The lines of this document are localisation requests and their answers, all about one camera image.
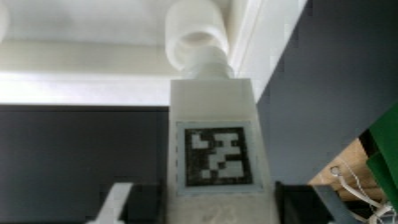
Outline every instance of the white bracket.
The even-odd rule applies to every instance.
[[[90,221],[88,224],[125,224],[125,222],[120,220],[120,216],[132,187],[134,183],[115,184],[97,220]]]

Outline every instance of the green panel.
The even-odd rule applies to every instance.
[[[381,153],[370,157],[367,164],[378,179],[379,186],[383,187],[392,204],[395,206],[395,210],[398,211],[398,188],[395,186],[390,167]]]
[[[370,132],[398,186],[398,104],[372,125]]]

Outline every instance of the white ceiling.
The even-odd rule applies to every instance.
[[[164,45],[164,18],[177,0],[4,0],[8,39]],[[230,0],[216,0],[225,16]]]

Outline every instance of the dark wall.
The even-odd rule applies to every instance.
[[[155,221],[168,112],[0,107],[0,223],[93,220],[115,182],[134,182],[129,219]]]
[[[398,1],[310,1],[260,102],[273,176],[306,183],[398,101]]]

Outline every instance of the white frame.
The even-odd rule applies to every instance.
[[[218,185],[187,187],[186,182],[186,130],[193,128],[244,128],[246,142],[248,142],[248,156],[251,163],[253,184]],[[251,130],[251,122],[179,122],[179,194],[216,194],[216,193],[248,193],[264,191],[260,171],[258,171],[258,159],[257,159],[257,147],[255,136]]]

